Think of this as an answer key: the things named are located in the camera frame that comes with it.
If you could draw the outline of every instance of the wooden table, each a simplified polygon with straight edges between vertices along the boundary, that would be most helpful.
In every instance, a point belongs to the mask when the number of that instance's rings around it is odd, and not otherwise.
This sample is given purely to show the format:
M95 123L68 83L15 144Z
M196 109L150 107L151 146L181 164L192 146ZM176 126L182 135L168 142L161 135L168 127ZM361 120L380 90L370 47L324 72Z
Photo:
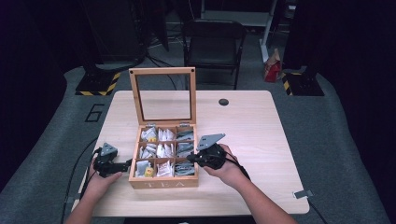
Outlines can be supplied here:
M309 210L282 124L269 91L196 92L197 134L226 133L219 143L230 147L251 180L289 214ZM220 98L230 103L219 104ZM115 162L132 158L137 135L132 91L118 91L108 110L95 148L104 142L116 147ZM250 215L236 190L200 167L199 187L133 189L124 174L97 204L96 217L215 217Z

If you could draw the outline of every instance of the black cable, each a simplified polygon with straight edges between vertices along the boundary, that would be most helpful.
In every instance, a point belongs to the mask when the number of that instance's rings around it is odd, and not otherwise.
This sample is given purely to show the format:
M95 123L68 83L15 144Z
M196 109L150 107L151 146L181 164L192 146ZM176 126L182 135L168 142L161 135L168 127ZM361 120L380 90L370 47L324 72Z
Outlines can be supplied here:
M93 175L92 175L92 176L88 179L88 176L90 175L90 170L91 170L91 164L92 164L93 156L94 156L95 154L97 154L97 153L100 153L101 150L102 150L102 149L99 147L99 148L96 149L96 150L92 153L92 155L90 156L89 163L88 163L87 170L86 170L86 174L85 174L84 185L82 186L82 190L81 190L81 193L80 193L80 195L79 195L79 199L80 199L80 200L81 200L82 196L84 195L85 190L87 189L88 184L89 184L91 178L93 177Z
M174 34L174 35L169 35L168 37L167 37L167 40L169 41L169 40L177 40L178 38L181 38L182 37L182 35L181 35L181 33L179 33L179 34ZM161 45L161 41L160 41L160 39L158 39L158 37L156 37L156 36L152 36L151 37L151 39L150 39L150 43L148 44L148 47L149 48L151 48L151 47L155 47L155 46L157 46L157 45Z
M153 59L153 60L159 62L159 63L165 64L165 65L168 66L168 67L174 67L172 64L166 63L166 62L164 62L164 61L162 61L162 60L160 60L160 59L158 59L158 58L156 58L156 57L153 57L153 56L151 56L151 55L149 55L149 57L150 57L151 59Z
M147 57L152 63L154 63L155 65L157 65L157 67L160 67L160 65L157 64L157 63L155 63L154 60L155 60L155 61L160 61L160 62L162 62L162 63L166 63L166 62L163 62L163 61L161 61L161 60L158 60L158 59L156 59L156 58L151 57L151 56L149 55L149 53L147 53L146 57ZM176 84L175 84L174 80L173 80L169 75L167 75L167 76L168 76L168 78L171 80L172 85L173 85L173 87L175 88L175 91L177 91L177 87L176 87Z
M230 153L228 153L227 151L225 151L225 153L227 153L228 155L230 155L233 160L230 160L228 158L224 158L226 161L230 161L233 164L235 164L237 167L239 167L239 169L241 170L242 174L244 174L245 177L247 177L247 179L250 180L250 176L248 175L248 171L245 169L245 167L243 167L241 164L239 164L238 160L236 159L236 157Z
M324 217L322 216L322 214L319 212L319 210L307 199L309 205L311 205L311 207L317 212L317 214L319 215L319 217L322 219L323 223L327 224L326 219L324 219Z
M79 156L78 156L78 158L77 158L77 160L76 160L76 163L75 163L74 166L73 166L72 174L70 175L69 182L68 182L68 184L67 184L66 194L65 194L65 196L64 196L64 208L63 208L63 211L62 211L61 224L64 223L64 211L66 210L67 198L68 198L68 196L69 196L70 186L71 186L72 179L73 179L73 175L74 175L74 172L76 171L76 167L77 167L77 164L78 164L78 162L79 162L79 159L82 157L82 155L84 154L84 152L88 149L88 147L90 147L90 145L91 145L94 141L96 141L97 139L98 139L98 137L95 137L87 146L85 146L84 150L81 152L81 154L79 154Z

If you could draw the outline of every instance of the box frame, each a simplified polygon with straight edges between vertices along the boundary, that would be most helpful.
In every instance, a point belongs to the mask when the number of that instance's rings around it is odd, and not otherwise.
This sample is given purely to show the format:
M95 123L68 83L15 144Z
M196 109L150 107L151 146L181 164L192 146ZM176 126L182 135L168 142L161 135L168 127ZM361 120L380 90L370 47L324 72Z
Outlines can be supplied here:
M137 119L139 122L136 142L134 146L134 157L131 165L131 172L129 175L129 182L134 189L165 189L165 188L193 188L198 187L198 171L199 167L197 163L194 164L194 175L185 176L163 176L163 177L136 177L136 163L138 161L149 160L154 168L156 174L156 164L163 161L185 161L185 158L178 158L173 155L172 158L157 158L157 159L140 159L140 147L145 145L147 142L141 140L141 133L148 128L154 126L158 132L158 129L171 129L175 131L175 135L178 130L192 130L193 141L180 141L193 143L193 152L197 153L197 129L196 129L196 87L195 87L195 68L194 67L166 67L166 68L131 68L129 69L131 84L134 93L134 104L136 108ZM141 94L139 90L139 84L137 78L139 76L158 75L167 76L172 75L189 75L190 78L186 78L190 83L190 118L189 119L145 119L144 111L142 107ZM177 148L177 141L153 142L154 144L173 143Z

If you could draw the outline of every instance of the black office chair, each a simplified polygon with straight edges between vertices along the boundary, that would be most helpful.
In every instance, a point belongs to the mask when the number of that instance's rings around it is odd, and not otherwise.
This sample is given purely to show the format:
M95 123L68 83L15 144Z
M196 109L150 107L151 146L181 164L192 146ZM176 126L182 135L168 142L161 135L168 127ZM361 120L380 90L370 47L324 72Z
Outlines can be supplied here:
M236 90L242 47L247 34L243 25L236 21L199 19L186 22L183 25L182 34L184 66L231 69L231 76L235 70L233 85L226 84L226 82L221 82L221 84L233 86Z

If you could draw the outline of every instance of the hand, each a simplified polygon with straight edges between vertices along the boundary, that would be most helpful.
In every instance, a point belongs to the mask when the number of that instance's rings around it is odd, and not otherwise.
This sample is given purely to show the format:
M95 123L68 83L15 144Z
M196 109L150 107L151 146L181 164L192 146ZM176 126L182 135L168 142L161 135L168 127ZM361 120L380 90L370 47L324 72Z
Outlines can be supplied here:
M226 145L219 144L226 152L227 156L226 158L232 160L232 161L237 161L237 158L233 153L231 152L230 148ZM244 174L241 172L241 169L233 164L232 162L226 161L222 167L218 170L214 170L210 167L204 166L204 170L207 171L208 174L216 176L220 178L224 184L229 185L233 187L239 180L240 178L245 178L247 179Z
M93 169L93 163L95 159L92 160L91 167L90 167L90 174L87 178L91 178L87 189L85 190L84 196L82 200L86 199L92 201L92 203L97 203L103 195L107 192L108 188L111 184L116 182L121 176L122 172L118 172L114 175L110 175L106 178L99 176L96 171Z

